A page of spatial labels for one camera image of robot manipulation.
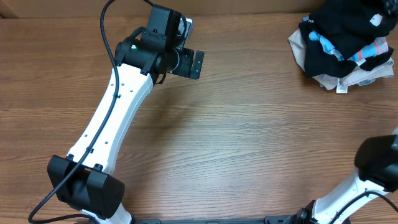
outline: clothing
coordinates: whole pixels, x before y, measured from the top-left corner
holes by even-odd
[[[340,53],[339,50],[335,49],[335,46],[324,36],[320,35],[316,31],[312,31],[310,33],[311,40],[319,40],[323,47],[323,51],[327,54],[334,55],[337,57],[337,60],[344,60],[344,57]],[[385,37],[377,37],[373,43],[365,46],[359,52],[356,52],[352,57],[348,60],[358,61],[364,58],[377,56],[388,51],[388,44]]]
[[[363,70],[371,71],[384,64],[391,57],[394,49],[389,47],[386,53],[375,57],[368,57],[361,63],[350,60],[339,61],[334,55],[324,53],[323,47],[317,40],[311,40],[310,33],[315,27],[311,20],[301,22],[299,25],[301,36],[307,46],[305,51],[304,68],[306,77],[328,74],[332,77],[343,78],[350,74],[358,65]]]
[[[379,1],[326,0],[309,15],[308,21],[313,30],[326,37],[348,60],[376,37],[387,36],[397,18],[385,15]]]
[[[302,39],[302,35],[300,30],[296,30],[290,37],[289,43],[293,51],[293,55],[296,59],[297,64],[305,70],[305,53],[306,53],[306,45],[304,40]],[[392,65],[394,61],[389,58],[389,60],[382,64],[378,65],[371,71],[365,71],[360,67],[356,67],[353,72],[351,72],[346,77],[340,79],[342,85],[355,85],[369,83],[374,79],[380,77],[391,77],[394,75],[392,70]],[[314,77],[321,85],[323,85],[327,90],[332,90],[337,86],[337,79],[336,77],[331,77],[326,74],[317,75]]]

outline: cable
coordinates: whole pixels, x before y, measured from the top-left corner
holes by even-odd
[[[111,116],[111,113],[112,113],[112,110],[113,110],[114,105],[116,103],[116,100],[119,98],[119,72],[118,72],[118,68],[116,66],[116,63],[114,61],[111,48],[109,47],[108,40],[106,39],[105,29],[104,29],[105,12],[106,12],[107,8],[112,4],[112,2],[114,2],[114,0],[109,0],[105,4],[105,6],[104,6],[104,8],[102,10],[102,13],[101,13],[101,18],[100,18],[100,23],[99,23],[99,26],[101,28],[101,35],[102,35],[102,38],[103,38],[103,41],[104,41],[104,44],[105,44],[105,47],[106,47],[106,51],[108,52],[109,58],[111,59],[113,70],[114,70],[114,76],[115,76],[115,79],[116,79],[114,95],[113,95],[111,106],[109,107],[109,110],[106,113],[105,118],[104,118],[103,122],[101,123],[101,126],[98,128],[96,134],[94,135],[93,140],[91,140],[90,145],[86,148],[86,152],[84,153],[84,155],[77,162],[77,164],[74,166],[74,168],[69,172],[69,174],[33,209],[33,211],[30,213],[30,215],[28,217],[29,223],[32,223],[32,224],[50,223],[50,222],[55,222],[55,221],[59,221],[59,220],[65,220],[65,219],[69,219],[69,218],[78,218],[78,217],[93,219],[93,217],[91,217],[89,215],[85,215],[85,214],[66,215],[66,216],[63,216],[63,217],[51,218],[51,219],[48,219],[48,220],[33,220],[33,216],[44,206],[44,204],[46,204],[48,202],[48,200],[50,200],[50,198],[52,196],[54,196],[55,193],[58,192],[60,187],[62,187],[65,184],[65,182],[68,181],[69,178],[81,166],[83,161],[87,158],[88,154],[92,150],[94,150],[93,146],[94,146],[95,142],[97,141],[98,137],[100,136],[102,130],[104,129],[104,127],[106,125],[106,122],[108,121],[109,117]]]
[[[380,198],[382,198],[383,200],[385,200],[396,212],[398,212],[398,207],[396,205],[394,205],[394,203],[392,203],[386,196],[377,193],[377,192],[373,192],[373,191],[368,191],[365,193],[362,193],[361,195],[357,196],[356,198],[352,199],[350,202],[348,202],[341,210],[340,212],[338,212],[336,214],[336,216],[332,219],[332,221],[330,222],[330,224],[334,224],[335,221],[337,221],[337,219],[340,217],[341,214],[343,214],[343,212],[349,208],[352,204],[354,204],[356,201],[358,201],[359,199],[363,198],[364,196],[369,196],[369,195],[377,195]]]
[[[148,3],[150,6],[154,6],[154,3],[152,3],[150,0],[144,0],[144,2]]]

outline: wood grain surface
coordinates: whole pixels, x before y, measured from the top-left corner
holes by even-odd
[[[287,42],[303,16],[193,18],[187,47],[206,52],[201,78],[169,75],[137,112],[114,174],[127,211],[164,220],[290,215],[349,175],[366,138],[392,132],[398,79],[347,95],[305,79]],[[106,18],[112,49],[146,22]],[[387,40],[397,48],[398,30]],[[50,157],[80,137],[110,73],[98,18],[0,20],[0,223],[27,223],[52,189]],[[75,212],[53,198],[37,218]],[[352,216],[397,219],[381,199]]]

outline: clothing tag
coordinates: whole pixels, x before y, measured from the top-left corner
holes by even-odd
[[[364,59],[361,59],[361,60],[357,60],[357,61],[355,61],[355,63],[358,65],[358,66],[361,66],[363,63],[365,63],[366,62],[366,59],[364,58]]]
[[[380,16],[379,14],[376,14],[372,17],[372,19],[370,20],[370,22],[374,25],[374,26],[379,26],[381,23],[381,20],[383,19],[382,16]]]
[[[337,79],[337,88],[336,88],[336,93],[347,93],[348,92],[348,86],[346,85],[341,85],[340,78]]]

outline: wooden table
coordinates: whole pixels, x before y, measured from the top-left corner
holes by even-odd
[[[193,18],[187,47],[206,52],[201,78],[155,86],[119,153],[114,176],[136,218],[293,214],[349,175],[366,138],[398,125],[398,78],[347,95],[304,78],[287,42],[303,16]],[[106,18],[112,49],[146,22]],[[398,30],[387,39],[398,47]],[[27,223],[52,189],[50,157],[80,137],[110,73],[98,18],[0,21],[0,223]],[[36,218],[71,213],[53,198]],[[352,217],[397,219],[381,199]]]

